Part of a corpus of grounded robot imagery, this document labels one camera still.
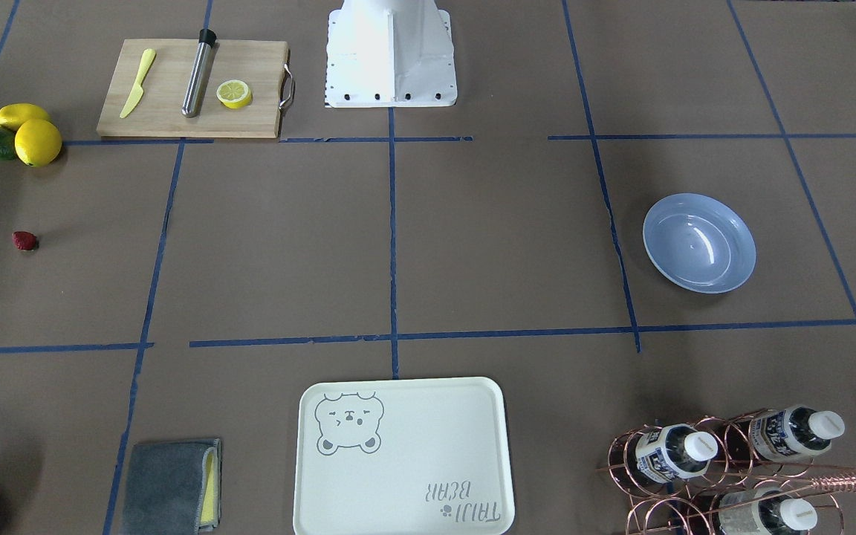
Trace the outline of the blue plastic plate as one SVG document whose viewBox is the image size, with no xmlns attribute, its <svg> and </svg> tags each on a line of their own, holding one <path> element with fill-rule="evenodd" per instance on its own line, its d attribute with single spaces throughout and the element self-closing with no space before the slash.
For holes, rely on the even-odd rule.
<svg viewBox="0 0 856 535">
<path fill-rule="evenodd" d="M 677 193 L 655 202 L 646 211 L 642 238 L 653 267 L 697 294 L 734 291 L 756 268 L 756 241 L 744 219 L 706 195 Z"/>
</svg>

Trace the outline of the red strawberry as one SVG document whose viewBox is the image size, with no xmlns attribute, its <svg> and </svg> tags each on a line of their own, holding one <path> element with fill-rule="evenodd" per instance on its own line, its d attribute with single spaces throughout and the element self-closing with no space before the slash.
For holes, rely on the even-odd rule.
<svg viewBox="0 0 856 535">
<path fill-rule="evenodd" d="M 28 233 L 27 231 L 14 231 L 11 236 L 11 241 L 13 241 L 14 247 L 16 247 L 17 250 L 33 251 L 39 246 L 39 238 L 33 233 Z"/>
</svg>

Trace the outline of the cream bear tray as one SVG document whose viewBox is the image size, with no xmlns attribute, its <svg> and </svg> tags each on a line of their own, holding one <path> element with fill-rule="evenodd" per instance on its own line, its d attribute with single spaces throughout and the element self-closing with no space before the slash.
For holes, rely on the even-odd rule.
<svg viewBox="0 0 856 535">
<path fill-rule="evenodd" d="M 514 518 L 494 380 L 353 380 L 303 392 L 296 534 L 503 534 Z"/>
</svg>

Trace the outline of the lemon half slice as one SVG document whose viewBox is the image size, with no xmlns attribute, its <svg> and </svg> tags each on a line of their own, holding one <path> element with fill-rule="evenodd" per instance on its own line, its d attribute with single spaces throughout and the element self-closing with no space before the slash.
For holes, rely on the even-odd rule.
<svg viewBox="0 0 856 535">
<path fill-rule="evenodd" d="M 239 109 L 252 103 L 253 92 L 248 82 L 227 80 L 218 85 L 216 97 L 225 108 Z"/>
</svg>

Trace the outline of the steel cylinder black cap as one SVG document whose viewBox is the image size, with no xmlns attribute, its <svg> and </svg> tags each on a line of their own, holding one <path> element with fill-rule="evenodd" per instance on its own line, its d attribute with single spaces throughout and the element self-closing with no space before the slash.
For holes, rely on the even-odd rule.
<svg viewBox="0 0 856 535">
<path fill-rule="evenodd" d="M 205 85 L 210 78 L 210 70 L 216 54 L 216 44 L 216 33 L 210 28 L 202 28 L 199 33 L 192 71 L 187 82 L 186 94 L 183 104 L 181 104 L 181 115 L 185 118 L 197 117 L 203 106 Z"/>
</svg>

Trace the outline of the tea bottle white cap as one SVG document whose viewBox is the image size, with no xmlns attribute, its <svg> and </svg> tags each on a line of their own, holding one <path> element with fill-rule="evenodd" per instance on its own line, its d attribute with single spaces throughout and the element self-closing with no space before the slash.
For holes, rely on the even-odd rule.
<svg viewBox="0 0 856 535">
<path fill-rule="evenodd" d="M 658 487 L 704 475 L 720 447 L 713 434 L 670 424 L 641 435 L 627 447 L 629 483 Z"/>
</svg>

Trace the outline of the wooden cutting board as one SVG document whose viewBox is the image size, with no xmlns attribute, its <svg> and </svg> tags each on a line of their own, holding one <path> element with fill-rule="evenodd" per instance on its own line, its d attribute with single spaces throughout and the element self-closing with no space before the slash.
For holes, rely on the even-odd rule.
<svg viewBox="0 0 856 535">
<path fill-rule="evenodd" d="M 279 41 L 219 39 L 201 82 L 201 109 L 186 117 L 181 106 L 198 48 L 197 39 L 127 39 L 123 41 L 97 123 L 102 137 L 276 138 L 282 109 L 294 88 L 286 87 L 289 45 Z M 128 117 L 120 112 L 132 91 L 145 50 L 156 57 L 143 81 L 142 99 Z M 241 80 L 253 101 L 230 109 L 218 101 L 221 82 Z"/>
</svg>

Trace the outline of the grey folded cloth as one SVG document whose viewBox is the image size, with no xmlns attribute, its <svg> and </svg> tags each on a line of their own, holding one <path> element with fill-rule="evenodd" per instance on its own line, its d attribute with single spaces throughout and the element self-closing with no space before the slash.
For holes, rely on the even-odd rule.
<svg viewBox="0 0 856 535">
<path fill-rule="evenodd" d="M 132 447 L 121 534 L 201 534 L 221 521 L 220 438 Z"/>
</svg>

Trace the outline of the yellow plastic knife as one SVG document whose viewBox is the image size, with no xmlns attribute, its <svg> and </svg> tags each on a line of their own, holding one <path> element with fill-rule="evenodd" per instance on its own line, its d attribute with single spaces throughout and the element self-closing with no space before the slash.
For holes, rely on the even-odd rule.
<svg viewBox="0 0 856 535">
<path fill-rule="evenodd" d="M 134 108 L 139 105 L 140 99 L 142 99 L 143 95 L 145 94 L 143 82 L 145 82 L 146 75 L 149 73 L 153 62 L 155 61 L 156 55 L 157 52 L 156 50 L 153 50 L 153 48 L 146 48 L 146 50 L 143 50 L 142 55 L 140 55 L 138 71 L 136 72 L 134 81 L 132 83 L 132 88 L 130 88 L 128 98 L 126 98 L 125 104 L 123 104 L 122 109 L 119 113 L 119 118 L 127 118 L 130 114 L 132 114 Z"/>
</svg>

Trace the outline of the whole yellow lemon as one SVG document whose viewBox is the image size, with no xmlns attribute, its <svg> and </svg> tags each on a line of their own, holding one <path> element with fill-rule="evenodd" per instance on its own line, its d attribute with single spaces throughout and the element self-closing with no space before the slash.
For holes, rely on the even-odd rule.
<svg viewBox="0 0 856 535">
<path fill-rule="evenodd" d="M 62 136 L 57 126 L 44 119 L 30 119 L 15 132 L 15 152 L 27 166 L 45 166 L 57 159 Z"/>
</svg>

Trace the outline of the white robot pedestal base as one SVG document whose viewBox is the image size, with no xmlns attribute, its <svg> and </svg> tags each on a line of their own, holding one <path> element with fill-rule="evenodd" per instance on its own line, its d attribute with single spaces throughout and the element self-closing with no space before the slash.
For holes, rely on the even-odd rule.
<svg viewBox="0 0 856 535">
<path fill-rule="evenodd" d="M 327 108 L 458 102 L 451 17 L 435 1 L 344 1 L 327 30 Z"/>
</svg>

